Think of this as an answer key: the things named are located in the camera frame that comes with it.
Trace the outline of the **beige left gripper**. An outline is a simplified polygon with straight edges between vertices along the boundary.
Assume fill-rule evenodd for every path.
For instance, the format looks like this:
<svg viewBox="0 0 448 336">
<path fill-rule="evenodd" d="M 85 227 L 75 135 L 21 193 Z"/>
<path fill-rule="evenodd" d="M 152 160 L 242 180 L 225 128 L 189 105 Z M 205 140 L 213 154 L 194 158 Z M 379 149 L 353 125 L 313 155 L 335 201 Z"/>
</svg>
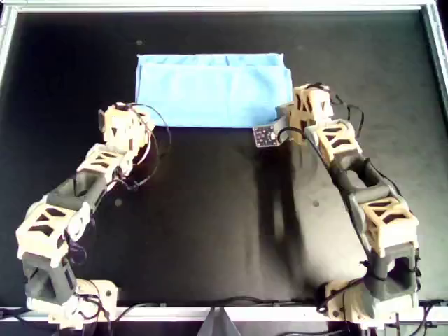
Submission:
<svg viewBox="0 0 448 336">
<path fill-rule="evenodd" d="M 99 110 L 99 130 L 104 142 L 119 151 L 138 155 L 139 151 L 151 145 L 154 122 L 151 114 L 140 106 L 117 102 L 105 111 Z"/>
</svg>

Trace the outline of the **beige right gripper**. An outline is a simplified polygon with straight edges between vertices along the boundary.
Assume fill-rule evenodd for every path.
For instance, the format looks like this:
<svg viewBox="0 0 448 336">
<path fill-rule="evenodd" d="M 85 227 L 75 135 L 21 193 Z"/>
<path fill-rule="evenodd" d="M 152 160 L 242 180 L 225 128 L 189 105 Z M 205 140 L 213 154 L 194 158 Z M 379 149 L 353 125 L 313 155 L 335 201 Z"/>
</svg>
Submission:
<svg viewBox="0 0 448 336">
<path fill-rule="evenodd" d="M 289 125 L 302 133 L 290 131 L 296 144 L 305 141 L 305 127 L 323 123 L 333 117 L 330 88 L 322 83 L 305 84 L 293 88 L 293 107 L 289 114 Z"/>
</svg>

